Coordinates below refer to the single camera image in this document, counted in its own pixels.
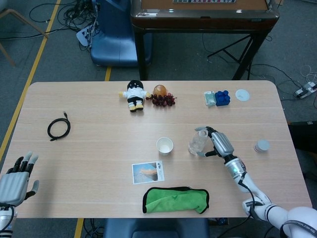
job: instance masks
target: green cloth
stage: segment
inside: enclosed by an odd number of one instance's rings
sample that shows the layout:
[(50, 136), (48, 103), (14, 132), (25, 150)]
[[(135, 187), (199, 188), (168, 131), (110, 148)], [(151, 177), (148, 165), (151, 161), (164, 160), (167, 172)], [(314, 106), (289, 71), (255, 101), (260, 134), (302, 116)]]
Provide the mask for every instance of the green cloth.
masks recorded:
[(209, 208), (209, 194), (204, 189), (152, 187), (143, 197), (143, 213), (195, 209), (201, 214), (207, 208)]

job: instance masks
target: gray carpet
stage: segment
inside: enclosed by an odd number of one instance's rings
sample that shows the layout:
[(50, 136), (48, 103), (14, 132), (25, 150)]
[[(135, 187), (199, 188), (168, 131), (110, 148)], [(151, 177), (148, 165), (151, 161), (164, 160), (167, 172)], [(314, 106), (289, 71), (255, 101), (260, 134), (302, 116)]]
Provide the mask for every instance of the gray carpet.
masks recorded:
[[(11, 0), (12, 7), (28, 17), (29, 11), (40, 3), (47, 1)], [(38, 8), (32, 14), (37, 20), (49, 19), (53, 5)], [(305, 78), (301, 76), (302, 66), (308, 64), (317, 71), (317, 4), (300, 0), (287, 0), (280, 8), (281, 17), (270, 33), (272, 41), (265, 41), (253, 63), (266, 63), (284, 70), (294, 80), (301, 84)], [(46, 29), (47, 23), (36, 23)], [(55, 19), (52, 29), (61, 25)], [(28, 25), (23, 25), (12, 16), (0, 19), (0, 38), (22, 37), (34, 35), (37, 32)], [(150, 80), (230, 80), (237, 64), (231, 63), (226, 54), (220, 53), (224, 59), (214, 56), (207, 60), (208, 52), (204, 49), (202, 34), (155, 34), (154, 56), (149, 66)], [(243, 35), (204, 34), (204, 43), (208, 51), (232, 43)], [(11, 67), (4, 56), (0, 54), (0, 141), (3, 140), (21, 92), (33, 65), (42, 38), (28, 40), (0, 40), (5, 49), (15, 60), (17, 67)], [(240, 43), (229, 51), (238, 56), (246, 43)], [(103, 81), (106, 69), (93, 65), (87, 51), (80, 51), (75, 33), (70, 30), (59, 31), (50, 35), (43, 55), (37, 67), (33, 82), (38, 81)], [(274, 68), (267, 66), (252, 67), (251, 80), (265, 79), (281, 83), (288, 78)], [(111, 72), (111, 81), (139, 79), (137, 68), (115, 67)], [(281, 99), (293, 99), (291, 95), (297, 88), (291, 82), (280, 85)], [(314, 95), (298, 101), (282, 101), (288, 121), (317, 120), (316, 109), (313, 107)], [(297, 150), (302, 170), (313, 170), (316, 167), (310, 155)], [(306, 181), (308, 191), (317, 208), (317, 183)], [(243, 219), (230, 219), (230, 225), (211, 227), (211, 237), (216, 237), (224, 230), (238, 224)], [(17, 219), (14, 237), (42, 238), (74, 236), (76, 219)], [(258, 238), (263, 237), (269, 224), (250, 220), (239, 228), (227, 233), (226, 236)], [(270, 232), (272, 237), (278, 237), (277, 229)]]

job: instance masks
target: orange balloon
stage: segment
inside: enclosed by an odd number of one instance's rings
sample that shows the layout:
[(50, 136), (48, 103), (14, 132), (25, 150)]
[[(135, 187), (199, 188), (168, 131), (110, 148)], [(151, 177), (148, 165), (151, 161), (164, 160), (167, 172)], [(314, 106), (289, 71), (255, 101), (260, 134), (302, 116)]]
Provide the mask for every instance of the orange balloon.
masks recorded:
[(161, 95), (162, 97), (167, 95), (167, 89), (163, 85), (157, 85), (153, 90), (153, 95)]

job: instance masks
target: black table leg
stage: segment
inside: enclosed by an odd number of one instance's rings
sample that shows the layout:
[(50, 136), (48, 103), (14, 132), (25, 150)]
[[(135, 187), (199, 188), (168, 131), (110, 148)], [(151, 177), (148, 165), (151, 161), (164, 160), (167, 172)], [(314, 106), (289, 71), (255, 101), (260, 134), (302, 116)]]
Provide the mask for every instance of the black table leg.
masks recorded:
[(253, 33), (252, 35), (252, 43), (244, 55), (243, 59), (241, 60), (241, 63), (234, 74), (232, 80), (240, 80), (243, 76), (244, 72), (246, 71), (247, 67), (250, 65), (251, 61), (253, 60), (253, 57), (258, 52), (259, 48), (261, 47), (263, 41), (265, 40), (266, 36), (268, 35), (269, 31), (262, 31), (260, 33)]
[(147, 80), (147, 65), (145, 63), (145, 49), (142, 32), (135, 32), (135, 48), (137, 51), (140, 80)]

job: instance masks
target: grapes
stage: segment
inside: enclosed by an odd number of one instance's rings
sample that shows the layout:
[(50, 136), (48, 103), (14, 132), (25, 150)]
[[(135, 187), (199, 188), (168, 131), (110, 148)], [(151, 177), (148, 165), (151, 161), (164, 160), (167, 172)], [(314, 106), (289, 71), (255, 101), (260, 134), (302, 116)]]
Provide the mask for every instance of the grapes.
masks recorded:
[(156, 106), (173, 106), (175, 104), (175, 99), (173, 94), (168, 93), (167, 95), (157, 95), (157, 94), (151, 94), (150, 97), (146, 97), (146, 100), (152, 100), (152, 103)]

